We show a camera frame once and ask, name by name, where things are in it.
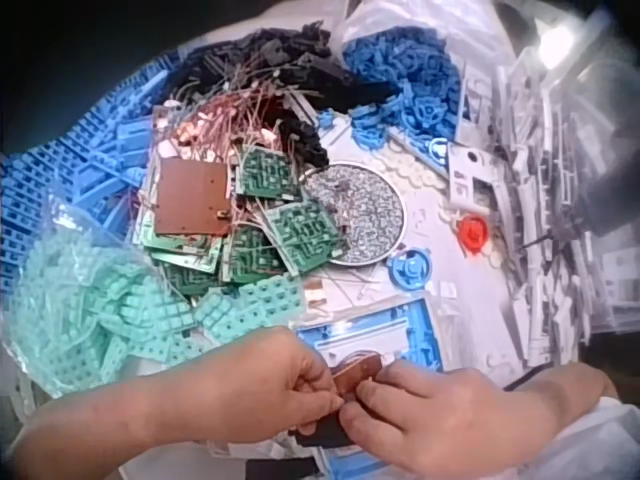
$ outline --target fingernail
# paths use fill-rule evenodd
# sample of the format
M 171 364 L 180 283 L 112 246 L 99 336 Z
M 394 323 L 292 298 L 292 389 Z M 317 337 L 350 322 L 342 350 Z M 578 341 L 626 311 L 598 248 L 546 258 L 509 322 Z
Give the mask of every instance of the fingernail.
M 338 410 L 340 407 L 344 405 L 344 400 L 337 395 L 331 399 L 331 411 Z

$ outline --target brown circuit board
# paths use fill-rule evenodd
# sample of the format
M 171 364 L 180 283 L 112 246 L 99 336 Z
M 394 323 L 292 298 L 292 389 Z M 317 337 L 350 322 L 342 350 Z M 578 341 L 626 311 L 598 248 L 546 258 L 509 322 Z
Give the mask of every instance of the brown circuit board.
M 226 235 L 231 224 L 227 166 L 163 159 L 154 210 L 158 235 Z

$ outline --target red plastic part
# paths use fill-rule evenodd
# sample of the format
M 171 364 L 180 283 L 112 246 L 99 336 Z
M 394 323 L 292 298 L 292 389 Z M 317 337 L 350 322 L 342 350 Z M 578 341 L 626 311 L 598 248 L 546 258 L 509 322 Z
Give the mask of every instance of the red plastic part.
M 458 224 L 458 239 L 473 255 L 477 255 L 489 240 L 489 225 L 479 215 L 467 215 Z

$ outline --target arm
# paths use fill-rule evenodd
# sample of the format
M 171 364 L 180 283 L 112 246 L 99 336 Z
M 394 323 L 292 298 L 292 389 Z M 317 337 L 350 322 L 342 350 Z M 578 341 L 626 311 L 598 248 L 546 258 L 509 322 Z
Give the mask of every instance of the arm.
M 313 350 L 287 329 L 263 329 L 172 370 L 45 405 L 10 461 L 21 480 L 102 480 L 160 445 L 251 443 L 297 426 L 313 433 L 341 405 Z
M 361 383 L 360 403 L 347 403 L 340 420 L 355 443 L 405 470 L 475 478 L 533 460 L 603 395 L 615 396 L 611 381 L 584 364 L 508 393 L 476 370 L 442 375 L 400 361 Z

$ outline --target green circuit board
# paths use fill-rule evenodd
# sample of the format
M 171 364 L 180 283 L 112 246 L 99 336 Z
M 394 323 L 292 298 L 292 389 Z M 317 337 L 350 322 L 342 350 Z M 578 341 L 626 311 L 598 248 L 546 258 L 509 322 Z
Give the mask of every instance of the green circuit board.
M 162 263 L 162 269 L 171 285 L 183 295 L 204 295 L 211 287 L 219 286 L 218 277 L 191 268 Z
M 222 281 L 253 283 L 286 272 L 278 250 L 258 227 L 243 225 L 225 241 Z
M 211 246 L 211 237 L 207 235 L 156 235 L 154 222 L 153 212 L 145 212 L 140 224 L 140 241 L 147 248 L 205 255 Z
M 280 152 L 245 149 L 237 175 L 236 191 L 241 195 L 290 201 L 300 197 L 295 166 Z
M 331 215 L 316 200 L 268 210 L 265 220 L 292 275 L 313 270 L 344 253 L 344 240 Z

